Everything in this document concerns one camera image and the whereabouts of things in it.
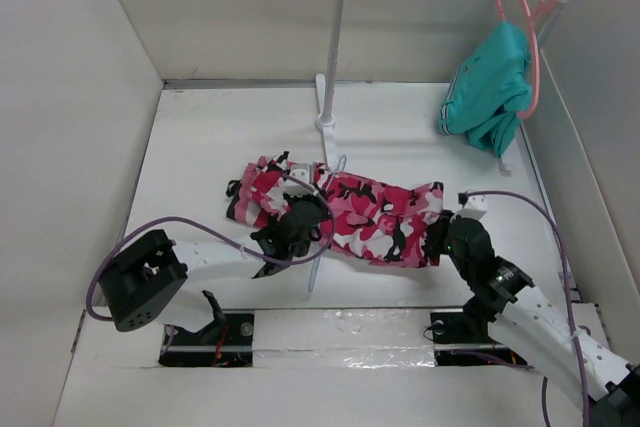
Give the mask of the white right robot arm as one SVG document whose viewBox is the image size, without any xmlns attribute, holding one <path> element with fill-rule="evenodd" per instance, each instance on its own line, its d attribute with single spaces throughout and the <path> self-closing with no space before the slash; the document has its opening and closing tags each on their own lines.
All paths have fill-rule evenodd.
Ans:
<svg viewBox="0 0 640 427">
<path fill-rule="evenodd" d="M 462 328 L 502 344 L 546 377 L 592 426 L 639 423 L 639 368 L 613 353 L 555 307 L 533 279 L 498 256 L 476 219 L 444 212 L 427 228 L 428 259 L 446 255 L 472 292 Z"/>
</svg>

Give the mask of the blue wire hanger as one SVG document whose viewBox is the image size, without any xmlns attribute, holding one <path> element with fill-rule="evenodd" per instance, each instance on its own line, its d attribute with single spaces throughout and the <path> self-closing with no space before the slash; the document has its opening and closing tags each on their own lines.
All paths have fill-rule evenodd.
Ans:
<svg viewBox="0 0 640 427">
<path fill-rule="evenodd" d="M 330 171 L 330 176 L 328 178 L 325 188 L 329 187 L 329 184 L 331 183 L 332 179 L 336 176 L 337 173 L 342 172 L 344 170 L 344 168 L 347 165 L 347 162 L 348 162 L 347 155 L 341 154 L 338 158 L 335 168 Z M 311 265 L 310 275 L 308 280 L 308 287 L 307 287 L 307 290 L 309 293 L 312 293 L 314 290 L 321 261 L 322 261 L 322 257 L 319 256 L 314 259 Z"/>
</svg>

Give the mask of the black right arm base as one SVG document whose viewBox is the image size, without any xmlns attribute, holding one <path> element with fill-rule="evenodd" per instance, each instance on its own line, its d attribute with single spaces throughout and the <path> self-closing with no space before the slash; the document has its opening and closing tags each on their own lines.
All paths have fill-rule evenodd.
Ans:
<svg viewBox="0 0 640 427">
<path fill-rule="evenodd" d="M 519 370 L 532 367 L 510 348 L 494 341 L 484 324 L 476 325 L 462 307 L 429 311 L 423 337 L 432 343 L 438 367 L 502 366 Z"/>
</svg>

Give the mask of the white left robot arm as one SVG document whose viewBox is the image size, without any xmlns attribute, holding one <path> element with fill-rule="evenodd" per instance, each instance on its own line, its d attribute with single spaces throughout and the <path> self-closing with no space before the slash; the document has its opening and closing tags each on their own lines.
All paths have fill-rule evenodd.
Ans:
<svg viewBox="0 0 640 427">
<path fill-rule="evenodd" d="M 307 196 L 278 219 L 232 240 L 187 218 L 151 221 L 125 237 L 98 268 L 91 289 L 109 309 L 104 321 L 119 332 L 150 323 L 179 327 L 201 343 L 222 334 L 224 313 L 212 289 L 226 278 L 261 279 L 318 259 L 331 237 L 320 232 L 335 216 L 322 197 Z"/>
</svg>

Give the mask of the pink camouflage trousers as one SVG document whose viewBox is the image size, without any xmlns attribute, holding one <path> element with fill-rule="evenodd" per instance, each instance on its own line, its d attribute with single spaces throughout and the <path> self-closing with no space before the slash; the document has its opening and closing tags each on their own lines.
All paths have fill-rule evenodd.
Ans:
<svg viewBox="0 0 640 427">
<path fill-rule="evenodd" d="M 425 258 L 424 244 L 427 227 L 446 211 L 443 183 L 407 189 L 339 172 L 325 188 L 331 170 L 319 163 L 311 164 L 315 192 L 289 197 L 283 191 L 284 173 L 294 164 L 288 156 L 283 152 L 278 157 L 260 157 L 245 167 L 240 179 L 228 183 L 228 219 L 252 226 L 256 232 L 271 216 L 279 218 L 288 212 L 296 201 L 317 200 L 330 216 L 319 226 L 320 245 L 372 265 L 436 266 Z"/>
</svg>

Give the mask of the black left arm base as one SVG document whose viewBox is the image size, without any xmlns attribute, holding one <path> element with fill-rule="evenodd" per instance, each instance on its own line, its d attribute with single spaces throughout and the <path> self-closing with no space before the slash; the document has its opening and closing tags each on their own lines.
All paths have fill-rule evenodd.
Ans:
<svg viewBox="0 0 640 427">
<path fill-rule="evenodd" d="M 196 333 L 171 326 L 159 353 L 163 367 L 245 368 L 253 366 L 254 311 L 224 311 L 203 291 L 210 322 Z"/>
</svg>

